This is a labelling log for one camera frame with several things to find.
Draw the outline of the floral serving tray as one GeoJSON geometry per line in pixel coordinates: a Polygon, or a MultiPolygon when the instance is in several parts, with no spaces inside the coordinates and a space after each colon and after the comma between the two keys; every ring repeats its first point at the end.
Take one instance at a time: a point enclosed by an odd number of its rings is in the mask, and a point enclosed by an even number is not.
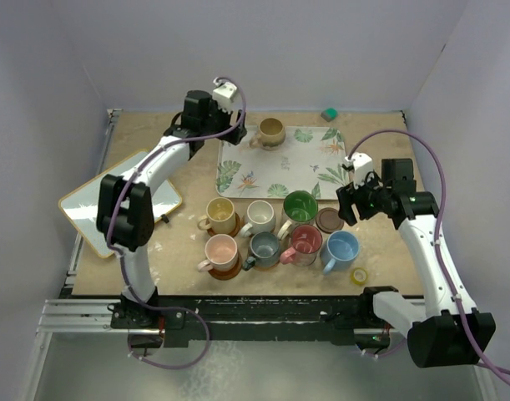
{"type": "Polygon", "coordinates": [[[276,150],[249,146],[257,130],[249,126],[239,145],[220,145],[215,186],[223,197],[284,199],[305,190],[317,200],[333,201],[336,190],[348,183],[342,168],[344,136],[338,129],[287,126],[276,150]]]}

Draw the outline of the red pink mug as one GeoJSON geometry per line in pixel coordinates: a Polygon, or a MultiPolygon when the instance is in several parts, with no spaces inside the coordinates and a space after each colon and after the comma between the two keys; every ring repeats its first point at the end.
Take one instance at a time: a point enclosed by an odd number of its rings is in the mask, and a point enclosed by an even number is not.
{"type": "Polygon", "coordinates": [[[309,266],[316,260],[322,243],[323,237],[317,228],[297,226],[291,233],[289,246],[280,255],[280,263],[309,266]]]}

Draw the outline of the green floral mug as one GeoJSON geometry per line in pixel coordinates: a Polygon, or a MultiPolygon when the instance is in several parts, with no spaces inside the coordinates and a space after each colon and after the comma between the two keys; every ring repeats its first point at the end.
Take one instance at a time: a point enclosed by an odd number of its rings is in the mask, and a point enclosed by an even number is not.
{"type": "Polygon", "coordinates": [[[283,201],[277,238],[282,241],[300,225],[311,225],[318,213],[316,198],[305,190],[291,192],[283,201]]]}

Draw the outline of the light blue cup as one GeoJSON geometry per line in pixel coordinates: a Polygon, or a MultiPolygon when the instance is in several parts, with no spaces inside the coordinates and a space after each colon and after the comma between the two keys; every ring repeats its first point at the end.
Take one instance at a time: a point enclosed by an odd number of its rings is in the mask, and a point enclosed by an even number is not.
{"type": "Polygon", "coordinates": [[[348,270],[360,252],[358,239],[348,231],[335,231],[324,242],[320,257],[323,265],[322,273],[328,275],[332,272],[348,270]]]}

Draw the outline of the yellow mug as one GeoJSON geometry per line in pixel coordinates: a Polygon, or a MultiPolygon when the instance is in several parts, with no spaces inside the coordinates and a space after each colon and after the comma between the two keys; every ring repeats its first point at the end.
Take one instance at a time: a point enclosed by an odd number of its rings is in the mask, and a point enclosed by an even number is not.
{"type": "Polygon", "coordinates": [[[206,212],[197,222],[201,231],[212,231],[215,234],[229,234],[236,227],[235,206],[224,197],[216,197],[206,206],[206,212]]]}

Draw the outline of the dark wood coaster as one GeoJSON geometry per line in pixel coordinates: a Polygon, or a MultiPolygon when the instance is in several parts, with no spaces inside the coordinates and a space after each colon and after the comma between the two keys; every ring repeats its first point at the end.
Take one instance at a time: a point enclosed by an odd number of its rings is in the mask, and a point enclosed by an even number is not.
{"type": "Polygon", "coordinates": [[[320,231],[331,234],[340,231],[345,222],[339,217],[338,210],[332,207],[325,207],[316,214],[316,225],[320,231]]]}

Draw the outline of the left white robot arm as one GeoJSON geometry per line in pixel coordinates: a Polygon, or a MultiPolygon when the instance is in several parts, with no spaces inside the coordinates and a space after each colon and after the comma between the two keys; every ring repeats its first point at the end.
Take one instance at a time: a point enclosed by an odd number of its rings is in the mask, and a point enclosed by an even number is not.
{"type": "Polygon", "coordinates": [[[122,175],[107,174],[100,182],[96,227],[119,259],[122,296],[134,302],[129,315],[140,327],[159,319],[158,305],[149,300],[157,292],[147,253],[154,232],[153,195],[206,140],[239,144],[246,135],[245,112],[243,90],[230,81],[218,82],[211,93],[190,90],[183,110],[149,154],[122,175]]]}

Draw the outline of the large brown ringed saucer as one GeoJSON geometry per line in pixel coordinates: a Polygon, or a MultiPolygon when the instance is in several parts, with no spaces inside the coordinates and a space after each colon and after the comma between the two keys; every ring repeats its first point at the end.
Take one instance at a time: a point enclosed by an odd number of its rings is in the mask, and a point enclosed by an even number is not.
{"type": "Polygon", "coordinates": [[[227,281],[236,277],[242,270],[243,259],[241,254],[238,255],[237,262],[227,271],[219,271],[215,268],[209,270],[209,274],[217,280],[227,281]]]}

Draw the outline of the white beige mug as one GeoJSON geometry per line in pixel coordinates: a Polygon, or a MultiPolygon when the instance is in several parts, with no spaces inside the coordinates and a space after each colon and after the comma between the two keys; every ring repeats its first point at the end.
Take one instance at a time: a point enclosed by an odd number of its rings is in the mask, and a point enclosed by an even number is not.
{"type": "Polygon", "coordinates": [[[265,200],[255,200],[247,207],[240,236],[247,238],[261,232],[272,232],[276,226],[273,206],[265,200]]]}

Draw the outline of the brown ringed wooden saucer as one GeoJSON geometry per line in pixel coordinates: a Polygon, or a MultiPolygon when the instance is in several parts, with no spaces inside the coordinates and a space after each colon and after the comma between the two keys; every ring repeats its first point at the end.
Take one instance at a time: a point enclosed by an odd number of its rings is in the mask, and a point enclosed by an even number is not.
{"type": "MultiPolygon", "coordinates": [[[[241,227],[242,227],[242,220],[241,220],[239,214],[236,213],[235,214],[235,228],[234,228],[233,231],[229,232],[228,235],[232,236],[232,237],[235,237],[240,232],[241,227]]],[[[212,228],[209,228],[207,230],[207,233],[208,233],[209,236],[216,235],[216,232],[212,228]]]]}

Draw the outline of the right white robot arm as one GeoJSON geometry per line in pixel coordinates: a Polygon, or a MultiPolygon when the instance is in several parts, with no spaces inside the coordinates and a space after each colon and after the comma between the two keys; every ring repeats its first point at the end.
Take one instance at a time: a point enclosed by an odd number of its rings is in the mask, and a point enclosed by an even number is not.
{"type": "Polygon", "coordinates": [[[496,330],[489,312],[479,312],[454,267],[432,193],[417,190],[410,159],[384,159],[381,173],[364,153],[347,156],[353,178],[336,192],[339,217],[349,226],[385,214],[406,244],[422,283],[424,306],[393,287],[367,288],[358,310],[368,327],[388,322],[406,339],[419,368],[474,365],[496,330]]]}

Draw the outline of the grey cup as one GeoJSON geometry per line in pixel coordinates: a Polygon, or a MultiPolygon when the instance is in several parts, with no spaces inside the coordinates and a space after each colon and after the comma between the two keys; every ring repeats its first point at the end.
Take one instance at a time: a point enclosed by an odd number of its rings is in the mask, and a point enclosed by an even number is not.
{"type": "Polygon", "coordinates": [[[280,260],[280,240],[271,232],[255,234],[249,244],[248,255],[242,269],[248,271],[254,266],[272,266],[280,260]]]}

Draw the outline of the tan wooden cup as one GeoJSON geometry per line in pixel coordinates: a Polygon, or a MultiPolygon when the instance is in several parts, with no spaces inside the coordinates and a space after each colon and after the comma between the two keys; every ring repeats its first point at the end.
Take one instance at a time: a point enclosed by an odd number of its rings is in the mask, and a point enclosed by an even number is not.
{"type": "Polygon", "coordinates": [[[249,146],[254,149],[277,150],[285,142],[285,126],[276,118],[267,118],[250,139],[249,146]]]}

